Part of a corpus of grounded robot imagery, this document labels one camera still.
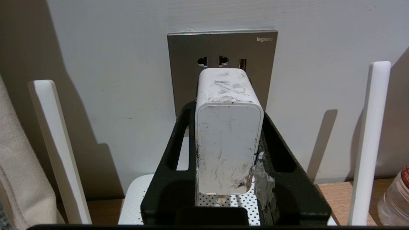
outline plastic bottle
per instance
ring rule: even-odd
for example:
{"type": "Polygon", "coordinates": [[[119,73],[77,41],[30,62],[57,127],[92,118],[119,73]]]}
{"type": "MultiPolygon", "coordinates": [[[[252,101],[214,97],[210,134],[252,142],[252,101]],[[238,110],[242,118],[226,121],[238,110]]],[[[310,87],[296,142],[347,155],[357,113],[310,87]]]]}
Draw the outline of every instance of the plastic bottle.
{"type": "Polygon", "coordinates": [[[379,200],[378,214],[384,226],[409,226],[409,164],[379,200]]]}

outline gray wall plate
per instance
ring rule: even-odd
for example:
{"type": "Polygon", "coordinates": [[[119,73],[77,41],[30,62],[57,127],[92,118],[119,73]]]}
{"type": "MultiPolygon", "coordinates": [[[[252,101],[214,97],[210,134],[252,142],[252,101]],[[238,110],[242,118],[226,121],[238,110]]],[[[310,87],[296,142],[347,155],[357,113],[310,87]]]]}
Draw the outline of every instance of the gray wall plate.
{"type": "Polygon", "coordinates": [[[199,74],[205,68],[245,70],[265,109],[277,34],[275,30],[168,34],[176,116],[196,98],[199,74]]]}

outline beige towel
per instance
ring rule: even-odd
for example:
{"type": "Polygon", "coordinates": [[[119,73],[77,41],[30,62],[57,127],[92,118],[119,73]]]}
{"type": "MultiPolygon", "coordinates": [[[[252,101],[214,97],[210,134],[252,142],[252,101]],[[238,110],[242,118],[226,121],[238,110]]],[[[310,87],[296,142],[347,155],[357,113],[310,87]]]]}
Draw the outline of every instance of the beige towel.
{"type": "Polygon", "coordinates": [[[0,203],[14,228],[24,230],[57,222],[54,191],[18,121],[1,77],[0,203]]]}

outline wall outlet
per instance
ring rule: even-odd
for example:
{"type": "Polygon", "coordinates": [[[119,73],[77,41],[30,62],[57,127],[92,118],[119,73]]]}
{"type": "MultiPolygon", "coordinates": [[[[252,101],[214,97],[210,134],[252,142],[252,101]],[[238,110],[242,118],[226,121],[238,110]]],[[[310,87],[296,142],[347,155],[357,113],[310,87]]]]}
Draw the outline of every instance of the wall outlet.
{"type": "Polygon", "coordinates": [[[277,34],[275,30],[168,34],[176,116],[196,98],[199,74],[206,68],[244,70],[265,109],[277,34]]]}

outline wooden shelf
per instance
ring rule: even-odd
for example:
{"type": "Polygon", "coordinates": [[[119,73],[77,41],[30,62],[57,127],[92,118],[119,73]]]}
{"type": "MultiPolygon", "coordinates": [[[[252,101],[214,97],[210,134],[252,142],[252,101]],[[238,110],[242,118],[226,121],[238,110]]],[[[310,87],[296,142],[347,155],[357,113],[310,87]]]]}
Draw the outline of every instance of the wooden shelf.
{"type": "MultiPolygon", "coordinates": [[[[393,179],[375,180],[372,189],[371,205],[368,213],[369,226],[382,226],[377,204],[386,192],[393,179]]],[[[347,225],[351,206],[352,182],[341,182],[317,185],[333,210],[333,217],[338,225],[347,225]]],[[[95,225],[117,225],[123,199],[88,201],[92,223],[95,225]]],[[[65,217],[62,204],[58,204],[61,215],[65,217]]]]}
{"type": "MultiPolygon", "coordinates": [[[[393,179],[375,180],[372,188],[371,204],[368,213],[369,226],[382,226],[378,216],[378,201],[388,189],[393,179]]],[[[333,210],[338,225],[347,225],[351,207],[352,182],[317,185],[333,210]]]]}

